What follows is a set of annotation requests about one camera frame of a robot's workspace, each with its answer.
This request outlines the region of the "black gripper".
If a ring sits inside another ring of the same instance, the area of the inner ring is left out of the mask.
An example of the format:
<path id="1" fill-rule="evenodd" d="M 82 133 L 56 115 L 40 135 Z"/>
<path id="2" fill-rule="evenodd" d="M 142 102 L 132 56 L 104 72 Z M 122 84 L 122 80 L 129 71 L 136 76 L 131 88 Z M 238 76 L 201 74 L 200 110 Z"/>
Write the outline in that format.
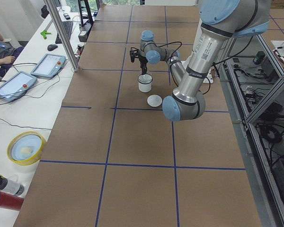
<path id="1" fill-rule="evenodd" d="M 147 74 L 147 70 L 148 70 L 147 69 L 147 63 L 148 63 L 148 61 L 147 61 L 146 57 L 139 55 L 138 59 L 139 59 L 139 62 L 140 62 L 140 68 L 142 69 L 142 75 Z"/>

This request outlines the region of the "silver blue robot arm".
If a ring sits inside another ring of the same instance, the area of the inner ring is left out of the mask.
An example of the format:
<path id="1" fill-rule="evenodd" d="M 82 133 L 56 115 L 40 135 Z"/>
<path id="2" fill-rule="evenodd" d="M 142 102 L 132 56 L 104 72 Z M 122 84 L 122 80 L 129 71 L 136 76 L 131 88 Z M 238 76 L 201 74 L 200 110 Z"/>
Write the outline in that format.
<path id="1" fill-rule="evenodd" d="M 168 120 L 192 120 L 203 114 L 205 100 L 200 87 L 223 43 L 230 38 L 265 32 L 270 8 L 269 0 L 203 1 L 199 9 L 202 32 L 187 66 L 183 66 L 176 50 L 158 47 L 151 30 L 142 32 L 138 51 L 142 72 L 147 72 L 147 63 L 164 61 L 178 85 L 162 102 L 163 113 Z"/>

